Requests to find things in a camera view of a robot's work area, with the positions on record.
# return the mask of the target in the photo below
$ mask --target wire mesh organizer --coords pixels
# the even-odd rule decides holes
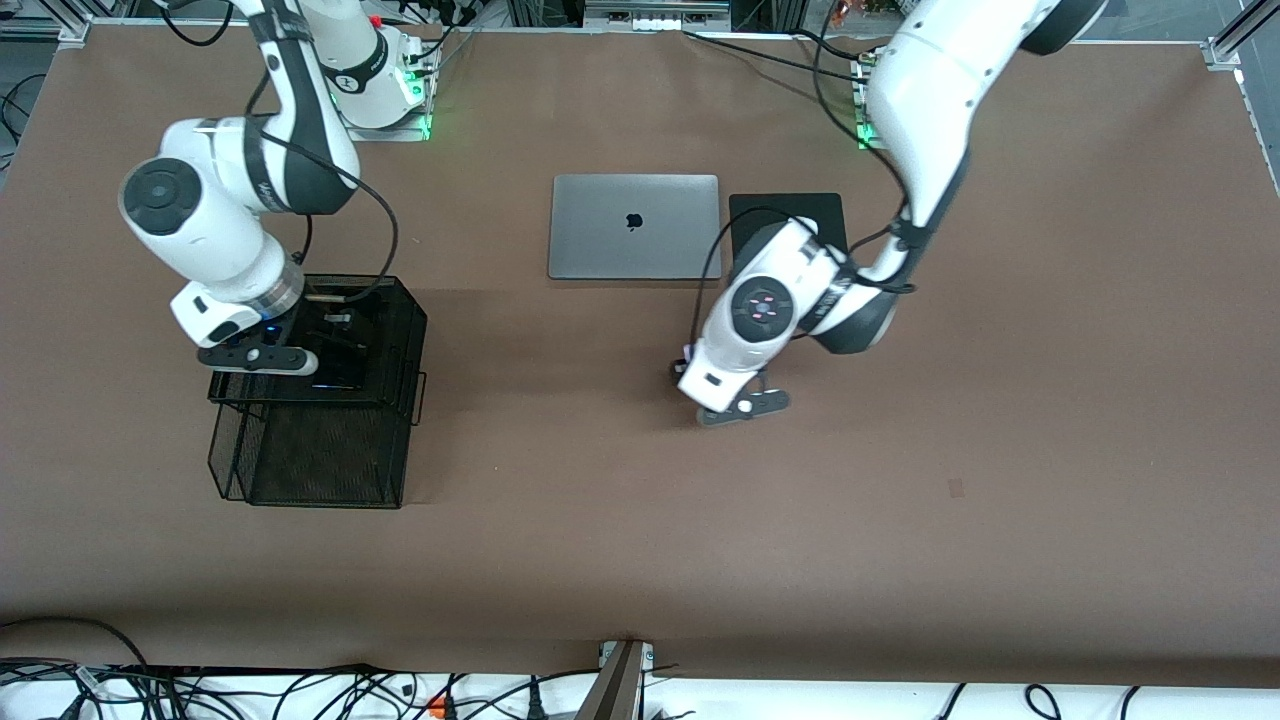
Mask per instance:
[[[351,296],[372,279],[307,275],[307,292]],[[316,340],[314,331],[339,307],[367,320],[358,336],[366,342]],[[316,374],[214,373],[209,470],[218,492],[250,505],[399,507],[415,405],[421,414],[426,387],[426,314],[393,277],[356,304],[312,302],[306,311],[316,322],[300,320],[291,342],[317,354]]]

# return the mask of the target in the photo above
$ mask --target silver laptop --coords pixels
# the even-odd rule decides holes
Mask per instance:
[[[557,176],[547,274],[696,279],[718,232],[716,176]],[[708,278],[721,275],[719,255]]]

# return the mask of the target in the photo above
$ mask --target brown table surface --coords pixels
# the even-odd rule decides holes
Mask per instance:
[[[545,671],[632,634],[695,675],[1280,684],[1280,202],[1196,47],[1019,56],[886,342],[794,343],[794,407],[707,430],[667,380],[692,291],[550,282],[552,178],[837,191],[850,234],[896,188],[800,70],[475,38],[429,142],[360,147],[431,316],[399,511],[218,498],[182,281],[116,214],[164,128],[260,68],[244,31],[56,56],[0,196],[0,615],[108,619],[157,664]],[[316,225],[311,272],[381,263],[367,197]]]

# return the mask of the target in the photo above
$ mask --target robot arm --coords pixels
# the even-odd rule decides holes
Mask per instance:
[[[421,102],[421,87],[413,92],[403,70],[420,42],[375,29],[356,0],[233,4],[248,19],[280,111],[174,123],[157,158],[129,173],[119,199],[138,240],[191,281],[170,307],[201,347],[284,314],[302,295],[301,269],[259,214],[333,214],[355,191],[349,179],[274,138],[358,177],[329,87],[346,99],[348,122],[366,127],[394,123],[415,97]]]
[[[1053,51],[1092,24],[1105,4],[924,0],[884,47],[868,82],[868,115],[906,190],[884,249],[873,265],[859,268],[836,249],[815,254],[812,240],[797,243],[797,223],[773,240],[751,242],[762,250],[740,259],[744,273],[731,277],[712,309],[680,388],[705,409],[724,413],[796,329],[835,354],[876,345],[964,179],[969,126],[987,90],[1019,46]],[[804,273],[791,272],[800,265]],[[795,299],[786,332],[765,341],[726,323],[744,310],[744,288],[763,278]]]

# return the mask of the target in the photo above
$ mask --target black mousepad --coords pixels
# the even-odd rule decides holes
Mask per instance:
[[[845,237],[845,208],[840,202],[840,193],[836,192],[783,192],[777,195],[730,195],[728,215],[737,217],[739,213],[750,208],[777,208],[783,213],[791,213],[797,218],[810,218],[818,223],[818,241],[841,250],[849,250],[849,240]],[[764,225],[782,222],[777,213],[751,213],[741,220],[733,223],[731,229],[733,241],[733,258],[741,252],[746,241]]]

